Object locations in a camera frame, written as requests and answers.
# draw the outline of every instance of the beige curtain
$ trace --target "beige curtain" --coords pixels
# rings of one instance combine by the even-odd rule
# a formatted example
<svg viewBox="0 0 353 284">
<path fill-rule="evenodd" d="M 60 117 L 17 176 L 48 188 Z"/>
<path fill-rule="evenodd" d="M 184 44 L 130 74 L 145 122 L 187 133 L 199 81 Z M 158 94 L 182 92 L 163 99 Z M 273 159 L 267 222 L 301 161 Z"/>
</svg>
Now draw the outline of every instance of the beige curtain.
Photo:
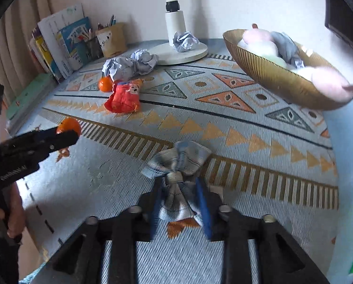
<svg viewBox="0 0 353 284">
<path fill-rule="evenodd" d="M 28 43 L 37 22 L 49 15 L 48 0 L 15 0 L 0 19 L 0 84 L 8 106 L 38 75 Z"/>
</svg>

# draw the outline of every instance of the white wall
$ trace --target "white wall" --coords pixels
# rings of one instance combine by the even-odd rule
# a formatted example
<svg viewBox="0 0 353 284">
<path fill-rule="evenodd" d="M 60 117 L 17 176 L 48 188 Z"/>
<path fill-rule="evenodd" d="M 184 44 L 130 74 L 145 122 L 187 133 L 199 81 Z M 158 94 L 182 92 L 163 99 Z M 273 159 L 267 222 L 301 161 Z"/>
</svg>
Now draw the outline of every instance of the white wall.
<svg viewBox="0 0 353 284">
<path fill-rule="evenodd" d="M 129 43 L 167 39 L 165 0 L 49 0 L 53 12 L 82 2 L 96 27 L 112 13 L 129 23 Z M 200 38 L 221 38 L 229 29 L 284 31 L 335 65 L 353 83 L 353 50 L 324 26 L 325 0 L 179 0 L 187 29 Z"/>
</svg>

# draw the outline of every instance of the small orange ball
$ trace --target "small orange ball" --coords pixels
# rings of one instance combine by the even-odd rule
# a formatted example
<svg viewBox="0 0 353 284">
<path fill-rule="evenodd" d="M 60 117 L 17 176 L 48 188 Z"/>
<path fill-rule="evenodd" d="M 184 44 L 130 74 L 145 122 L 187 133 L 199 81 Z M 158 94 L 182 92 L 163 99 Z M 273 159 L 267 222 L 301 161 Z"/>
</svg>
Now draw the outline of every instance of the small orange ball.
<svg viewBox="0 0 353 284">
<path fill-rule="evenodd" d="M 63 133 L 68 130 L 74 130 L 78 136 L 81 135 L 81 125 L 75 118 L 66 118 L 58 125 L 56 133 Z"/>
<path fill-rule="evenodd" d="M 98 86 L 99 90 L 102 92 L 112 92 L 113 82 L 111 77 L 102 77 L 102 79 L 99 80 Z"/>
</svg>

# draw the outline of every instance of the toy face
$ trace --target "toy face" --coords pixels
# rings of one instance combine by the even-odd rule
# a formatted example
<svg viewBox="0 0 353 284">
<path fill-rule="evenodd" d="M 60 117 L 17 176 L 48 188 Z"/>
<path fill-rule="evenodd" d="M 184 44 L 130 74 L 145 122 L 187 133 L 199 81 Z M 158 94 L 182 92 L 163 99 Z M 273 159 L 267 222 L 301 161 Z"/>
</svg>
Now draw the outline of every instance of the toy face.
<svg viewBox="0 0 353 284">
<path fill-rule="evenodd" d="M 134 94 L 134 95 L 138 95 L 140 93 L 140 86 L 137 84 L 131 84 L 129 86 L 128 92 L 130 92 L 131 94 Z"/>
</svg>

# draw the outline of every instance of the ribbed brown bowl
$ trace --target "ribbed brown bowl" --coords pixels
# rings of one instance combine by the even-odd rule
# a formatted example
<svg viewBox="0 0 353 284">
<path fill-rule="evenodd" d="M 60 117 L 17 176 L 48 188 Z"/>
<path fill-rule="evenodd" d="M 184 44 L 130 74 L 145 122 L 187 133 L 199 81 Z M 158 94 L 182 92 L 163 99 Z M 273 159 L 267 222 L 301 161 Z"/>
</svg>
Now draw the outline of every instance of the ribbed brown bowl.
<svg viewBox="0 0 353 284">
<path fill-rule="evenodd" d="M 254 81 L 286 101 L 309 109 L 334 110 L 348 103 L 331 100 L 321 94 L 311 82 L 303 77 L 238 47 L 237 44 L 242 39 L 242 34 L 245 31 L 244 29 L 226 31 L 223 37 L 233 59 Z M 296 43 L 296 45 L 305 66 L 327 66 L 336 69 L 317 53 L 307 56 L 301 50 L 302 46 L 299 43 Z"/>
</svg>

